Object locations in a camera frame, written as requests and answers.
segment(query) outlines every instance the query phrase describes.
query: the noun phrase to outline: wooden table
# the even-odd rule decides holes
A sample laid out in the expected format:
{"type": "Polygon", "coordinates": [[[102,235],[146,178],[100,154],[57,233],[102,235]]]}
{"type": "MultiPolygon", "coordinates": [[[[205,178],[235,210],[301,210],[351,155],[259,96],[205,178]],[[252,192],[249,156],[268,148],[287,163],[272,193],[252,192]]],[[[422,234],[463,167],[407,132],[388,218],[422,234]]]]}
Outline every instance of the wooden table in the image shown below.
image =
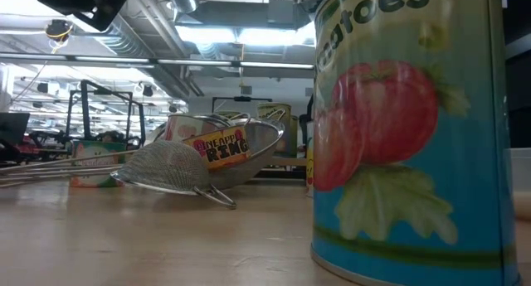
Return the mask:
{"type": "MultiPolygon", "coordinates": [[[[0,190],[0,285],[353,285],[310,259],[302,186],[255,182],[227,194],[237,210],[128,187],[0,190]]],[[[518,233],[531,279],[531,224],[518,233]]]]}

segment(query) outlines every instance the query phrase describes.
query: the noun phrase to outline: metal colander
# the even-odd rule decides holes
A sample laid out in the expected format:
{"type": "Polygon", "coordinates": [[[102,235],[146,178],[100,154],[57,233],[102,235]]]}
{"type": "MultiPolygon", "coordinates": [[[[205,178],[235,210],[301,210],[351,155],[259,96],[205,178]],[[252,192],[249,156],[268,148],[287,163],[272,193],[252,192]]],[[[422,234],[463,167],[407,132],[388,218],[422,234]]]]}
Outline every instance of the metal colander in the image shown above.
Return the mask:
{"type": "Polygon", "coordinates": [[[139,149],[121,169],[110,175],[133,186],[181,195],[201,195],[225,207],[236,208],[233,200],[210,183],[201,155],[185,143],[158,140],[139,149]]]}

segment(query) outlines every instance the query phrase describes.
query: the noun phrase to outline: table surface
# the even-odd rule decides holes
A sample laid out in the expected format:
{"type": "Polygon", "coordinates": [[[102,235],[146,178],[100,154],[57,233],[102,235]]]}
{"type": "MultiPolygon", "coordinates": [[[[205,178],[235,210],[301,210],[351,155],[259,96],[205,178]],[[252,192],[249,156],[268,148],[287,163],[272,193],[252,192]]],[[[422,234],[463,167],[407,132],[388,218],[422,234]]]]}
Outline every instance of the table surface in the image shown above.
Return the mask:
{"type": "MultiPolygon", "coordinates": [[[[195,196],[64,182],[0,190],[2,286],[353,285],[309,257],[312,201],[293,182],[195,196]]],[[[517,224],[531,279],[531,222],[517,224]]]]}

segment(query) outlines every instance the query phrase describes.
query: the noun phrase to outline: mesh strainer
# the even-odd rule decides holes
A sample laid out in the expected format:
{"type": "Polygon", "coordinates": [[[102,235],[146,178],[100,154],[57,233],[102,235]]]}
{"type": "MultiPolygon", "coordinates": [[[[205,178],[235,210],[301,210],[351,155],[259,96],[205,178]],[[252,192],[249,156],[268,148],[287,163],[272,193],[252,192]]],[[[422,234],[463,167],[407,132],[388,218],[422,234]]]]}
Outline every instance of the mesh strainer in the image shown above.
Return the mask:
{"type": "Polygon", "coordinates": [[[151,143],[139,149],[120,170],[110,175],[133,186],[181,195],[202,195],[225,207],[236,208],[233,200],[210,183],[201,155],[184,143],[163,140],[151,143]]]}

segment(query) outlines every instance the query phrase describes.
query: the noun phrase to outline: strainer handle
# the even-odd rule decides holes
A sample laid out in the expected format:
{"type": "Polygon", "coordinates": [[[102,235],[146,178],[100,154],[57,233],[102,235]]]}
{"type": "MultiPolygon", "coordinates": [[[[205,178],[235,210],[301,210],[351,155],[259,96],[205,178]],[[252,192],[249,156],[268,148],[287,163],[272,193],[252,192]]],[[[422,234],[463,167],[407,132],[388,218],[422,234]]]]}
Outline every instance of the strainer handle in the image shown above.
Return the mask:
{"type": "Polygon", "coordinates": [[[282,119],[282,117],[284,117],[284,114],[285,114],[285,109],[277,109],[275,112],[271,113],[271,115],[267,116],[266,118],[267,119],[270,119],[271,116],[275,115],[275,114],[278,114],[279,112],[282,112],[280,114],[280,117],[279,117],[279,121],[282,119]]]}
{"type": "Polygon", "coordinates": [[[243,124],[243,126],[246,126],[251,121],[251,115],[249,113],[239,113],[238,115],[232,116],[230,120],[237,119],[241,116],[247,116],[247,121],[243,124]]]}
{"type": "Polygon", "coordinates": [[[216,202],[217,204],[221,204],[228,209],[236,209],[236,203],[231,198],[229,198],[227,195],[223,194],[218,189],[216,189],[216,187],[213,186],[212,184],[210,185],[210,191],[212,191],[214,195],[218,195],[221,199],[217,199],[216,197],[214,197],[213,195],[210,195],[206,191],[200,190],[198,187],[194,187],[193,190],[197,194],[204,196],[207,199],[210,199],[216,202]]]}

